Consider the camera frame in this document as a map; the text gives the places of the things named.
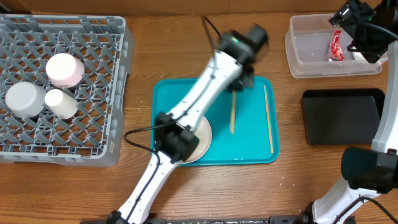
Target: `wooden tabletop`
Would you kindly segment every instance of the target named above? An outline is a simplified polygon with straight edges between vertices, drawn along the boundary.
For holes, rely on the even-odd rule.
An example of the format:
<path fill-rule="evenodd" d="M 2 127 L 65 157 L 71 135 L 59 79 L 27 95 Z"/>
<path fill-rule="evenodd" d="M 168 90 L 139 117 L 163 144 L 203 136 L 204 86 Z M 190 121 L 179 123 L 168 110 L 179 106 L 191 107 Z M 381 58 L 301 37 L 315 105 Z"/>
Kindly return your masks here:
<path fill-rule="evenodd" d="M 268 78 L 274 87 L 280 137 L 278 159 L 268 165 L 179 167 L 160 191 L 152 213 L 166 219 L 297 215 L 338 180 L 345 146 L 307 144 L 300 106 L 302 93 L 327 88 L 385 91 L 388 63 L 378 75 L 296 80 L 289 72 L 284 41 L 293 15 L 209 17 L 221 31 L 234 28 L 244 32 L 254 22 L 268 31 L 271 49 L 255 66 L 255 74 Z M 211 57 L 198 16 L 126 20 L 136 43 L 124 97 L 124 132 L 151 124 L 152 89 L 158 81 L 198 77 Z M 132 135 L 131 139 L 150 146 L 150 132 Z M 0 223 L 69 224 L 106 218 L 131 194 L 149 156 L 123 141 L 119 162 L 109 168 L 1 164 Z M 398 216 L 396 190 L 377 200 Z M 358 223 L 391 222 L 371 203 L 355 215 Z"/>

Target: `red candy wrapper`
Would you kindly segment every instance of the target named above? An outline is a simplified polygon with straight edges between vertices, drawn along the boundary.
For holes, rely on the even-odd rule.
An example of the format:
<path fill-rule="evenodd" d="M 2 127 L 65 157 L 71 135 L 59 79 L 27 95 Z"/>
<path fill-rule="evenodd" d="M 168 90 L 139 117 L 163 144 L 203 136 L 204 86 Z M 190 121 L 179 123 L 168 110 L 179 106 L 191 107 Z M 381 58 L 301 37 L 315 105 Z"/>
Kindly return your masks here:
<path fill-rule="evenodd" d="M 328 57 L 326 58 L 326 61 L 328 62 L 344 60 L 343 51 L 341 50 L 339 42 L 340 34 L 341 30 L 335 30 L 333 36 L 331 37 L 330 46 L 328 50 Z"/>

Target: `gray dish rack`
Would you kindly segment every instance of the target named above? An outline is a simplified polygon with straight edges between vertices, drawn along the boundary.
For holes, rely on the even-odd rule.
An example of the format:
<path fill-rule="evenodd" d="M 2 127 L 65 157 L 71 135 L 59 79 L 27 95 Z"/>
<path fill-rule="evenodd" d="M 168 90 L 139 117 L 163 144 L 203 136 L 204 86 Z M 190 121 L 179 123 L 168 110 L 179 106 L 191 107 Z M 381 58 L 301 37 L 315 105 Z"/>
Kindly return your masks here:
<path fill-rule="evenodd" d="M 115 165 L 134 48 L 124 18 L 0 15 L 0 41 L 0 162 Z M 14 116 L 5 104 L 7 90 L 21 81 L 55 88 L 45 64 L 58 53 L 85 65 L 82 81 L 63 89 L 78 101 L 77 114 L 61 120 L 45 107 L 34 118 Z"/>

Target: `white cup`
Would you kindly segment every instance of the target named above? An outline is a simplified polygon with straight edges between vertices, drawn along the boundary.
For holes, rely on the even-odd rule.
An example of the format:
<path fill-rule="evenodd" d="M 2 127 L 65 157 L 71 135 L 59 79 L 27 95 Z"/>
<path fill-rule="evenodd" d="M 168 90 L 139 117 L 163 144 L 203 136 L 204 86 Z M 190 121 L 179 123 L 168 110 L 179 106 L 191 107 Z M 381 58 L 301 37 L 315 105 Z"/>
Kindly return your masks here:
<path fill-rule="evenodd" d="M 71 118 L 77 112 L 77 100 L 61 90 L 50 90 L 44 98 L 45 104 L 61 119 Z"/>
<path fill-rule="evenodd" d="M 49 80 L 58 88 L 70 88 L 80 82 L 85 66 L 74 56 L 67 53 L 56 54 L 45 66 Z"/>
<path fill-rule="evenodd" d="M 31 118 L 44 109 L 45 90 L 30 82 L 19 82 L 8 89 L 6 104 L 15 116 Z"/>

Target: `blue tray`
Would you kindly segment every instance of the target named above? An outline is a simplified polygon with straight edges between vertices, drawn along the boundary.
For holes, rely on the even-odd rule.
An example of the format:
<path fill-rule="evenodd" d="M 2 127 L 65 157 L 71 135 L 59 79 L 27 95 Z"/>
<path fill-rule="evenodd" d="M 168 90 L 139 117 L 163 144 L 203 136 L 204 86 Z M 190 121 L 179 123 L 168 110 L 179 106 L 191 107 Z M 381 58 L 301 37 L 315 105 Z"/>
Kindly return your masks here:
<path fill-rule="evenodd" d="M 154 87 L 152 122 L 160 111 L 168 112 L 191 89 L 196 78 L 162 80 Z M 267 124 L 264 85 L 267 88 L 274 153 L 271 154 Z M 232 94 L 222 92 L 205 117 L 211 125 L 213 138 L 207 153 L 199 160 L 182 166 L 266 164 L 279 155 L 279 137 L 271 83 L 254 78 L 254 88 L 236 93 L 235 134 L 229 131 Z M 154 148 L 154 132 L 151 146 Z"/>

